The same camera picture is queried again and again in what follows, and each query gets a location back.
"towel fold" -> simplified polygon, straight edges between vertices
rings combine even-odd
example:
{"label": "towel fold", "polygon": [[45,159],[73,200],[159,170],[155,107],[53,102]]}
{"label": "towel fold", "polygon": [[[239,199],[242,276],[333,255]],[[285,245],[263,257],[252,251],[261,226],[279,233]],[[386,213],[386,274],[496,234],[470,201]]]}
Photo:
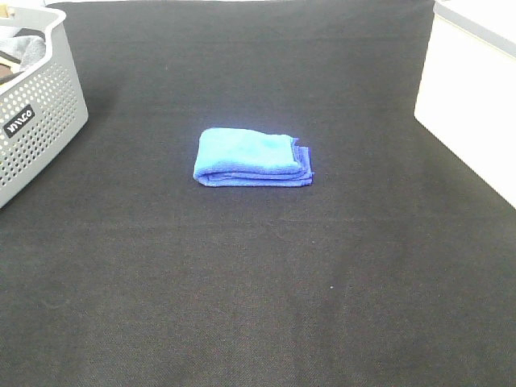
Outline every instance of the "towel fold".
{"label": "towel fold", "polygon": [[310,149],[297,146],[297,141],[248,129],[206,129],[199,139],[193,178],[210,187],[310,185]]}

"black fabric surface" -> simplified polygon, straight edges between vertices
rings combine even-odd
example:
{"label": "black fabric surface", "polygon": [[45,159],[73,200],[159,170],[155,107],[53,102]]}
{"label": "black fabric surface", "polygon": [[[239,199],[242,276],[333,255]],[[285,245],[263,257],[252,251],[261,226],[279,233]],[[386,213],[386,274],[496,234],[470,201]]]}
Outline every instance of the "black fabric surface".
{"label": "black fabric surface", "polygon": [[[516,211],[413,118],[432,5],[56,6],[90,119],[0,210],[0,385],[514,385]],[[200,186],[212,126],[314,184]]]}

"folded towel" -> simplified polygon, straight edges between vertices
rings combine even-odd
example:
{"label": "folded towel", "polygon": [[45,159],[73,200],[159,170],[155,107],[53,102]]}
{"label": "folded towel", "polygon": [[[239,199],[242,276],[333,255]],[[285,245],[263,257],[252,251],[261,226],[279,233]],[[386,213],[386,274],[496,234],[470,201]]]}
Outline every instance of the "folded towel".
{"label": "folded towel", "polygon": [[211,187],[310,185],[310,149],[297,146],[297,141],[247,129],[206,129],[199,139],[193,178]]}
{"label": "folded towel", "polygon": [[0,85],[16,78],[45,56],[45,42],[39,36],[0,39]]}

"laundry basket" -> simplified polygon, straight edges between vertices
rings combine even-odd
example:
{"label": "laundry basket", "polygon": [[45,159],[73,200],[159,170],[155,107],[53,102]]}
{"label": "laundry basket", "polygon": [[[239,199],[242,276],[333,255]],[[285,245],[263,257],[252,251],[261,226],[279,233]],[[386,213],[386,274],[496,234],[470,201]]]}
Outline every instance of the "laundry basket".
{"label": "laundry basket", "polygon": [[0,6],[0,25],[44,33],[43,59],[0,86],[0,207],[30,182],[88,118],[66,37],[66,14]]}

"white object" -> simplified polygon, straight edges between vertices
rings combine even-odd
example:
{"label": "white object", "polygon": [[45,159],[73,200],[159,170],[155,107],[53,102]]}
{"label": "white object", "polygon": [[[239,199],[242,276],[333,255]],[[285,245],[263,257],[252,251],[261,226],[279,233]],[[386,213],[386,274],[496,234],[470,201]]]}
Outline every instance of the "white object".
{"label": "white object", "polygon": [[438,0],[414,115],[516,207],[516,2]]}
{"label": "white object", "polygon": [[31,181],[76,135],[88,118],[66,37],[65,13],[9,7],[8,27],[42,31],[42,60],[0,86],[0,207]]}

